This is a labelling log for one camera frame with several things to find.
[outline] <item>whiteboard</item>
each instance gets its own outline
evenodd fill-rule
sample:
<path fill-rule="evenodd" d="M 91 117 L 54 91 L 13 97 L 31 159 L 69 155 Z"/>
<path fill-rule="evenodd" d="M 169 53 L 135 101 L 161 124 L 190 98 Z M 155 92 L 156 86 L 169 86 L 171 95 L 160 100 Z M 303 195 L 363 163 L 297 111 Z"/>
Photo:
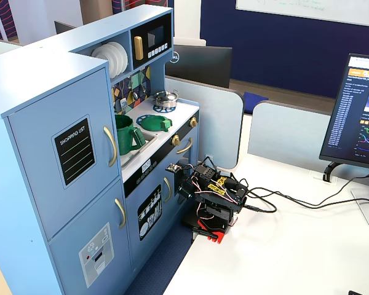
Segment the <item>whiteboard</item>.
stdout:
<path fill-rule="evenodd" d="M 236 9 L 369 26 L 369 0 L 237 0 Z"/>

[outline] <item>blue carpet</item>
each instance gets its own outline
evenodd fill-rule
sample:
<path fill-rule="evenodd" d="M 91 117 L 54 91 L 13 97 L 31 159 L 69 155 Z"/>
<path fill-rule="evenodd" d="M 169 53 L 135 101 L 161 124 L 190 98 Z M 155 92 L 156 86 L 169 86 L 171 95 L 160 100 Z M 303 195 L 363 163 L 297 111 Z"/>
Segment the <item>blue carpet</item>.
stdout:
<path fill-rule="evenodd" d="M 191 246 L 190 228 L 175 223 L 126 291 L 126 295 L 160 295 L 168 287 Z"/>

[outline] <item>desk divider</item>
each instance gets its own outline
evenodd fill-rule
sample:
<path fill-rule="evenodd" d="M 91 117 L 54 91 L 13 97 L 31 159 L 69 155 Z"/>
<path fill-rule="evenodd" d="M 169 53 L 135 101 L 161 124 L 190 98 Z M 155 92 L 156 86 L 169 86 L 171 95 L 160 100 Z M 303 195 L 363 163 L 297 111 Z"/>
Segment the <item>desk divider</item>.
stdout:
<path fill-rule="evenodd" d="M 319 154 L 329 121 L 327 113 L 262 101 L 254 108 L 247 152 L 323 173 L 329 162 L 319 160 Z M 351 165 L 341 165 L 332 172 L 344 179 L 367 174 L 369 169 Z M 369 179 L 355 181 L 369 185 Z"/>
<path fill-rule="evenodd" d="M 216 166 L 232 169 L 239 156 L 244 98 L 239 92 L 166 76 L 166 91 L 179 91 L 179 97 L 200 104 L 199 160 L 213 157 Z"/>

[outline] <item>green pan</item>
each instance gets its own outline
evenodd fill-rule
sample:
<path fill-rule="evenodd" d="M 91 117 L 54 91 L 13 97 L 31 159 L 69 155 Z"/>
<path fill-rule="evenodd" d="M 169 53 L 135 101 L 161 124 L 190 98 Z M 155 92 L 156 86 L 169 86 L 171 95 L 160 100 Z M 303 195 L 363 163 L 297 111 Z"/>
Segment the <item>green pan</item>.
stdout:
<path fill-rule="evenodd" d="M 164 116 L 151 115 L 141 121 L 141 126 L 147 131 L 168 132 L 168 129 L 172 126 L 172 120 Z"/>

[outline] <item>colorful backsplash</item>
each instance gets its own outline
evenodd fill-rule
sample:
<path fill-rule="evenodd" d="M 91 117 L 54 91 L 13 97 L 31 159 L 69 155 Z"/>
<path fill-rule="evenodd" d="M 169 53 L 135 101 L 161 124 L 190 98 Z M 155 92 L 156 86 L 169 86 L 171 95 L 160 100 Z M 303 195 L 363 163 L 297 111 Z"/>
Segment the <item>colorful backsplash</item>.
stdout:
<path fill-rule="evenodd" d="M 122 82 L 117 83 L 112 88 L 115 112 L 122 114 L 119 102 L 122 98 L 127 100 L 129 107 L 126 109 L 126 112 L 128 112 L 147 99 L 150 96 L 150 91 L 150 69 L 147 66 Z"/>

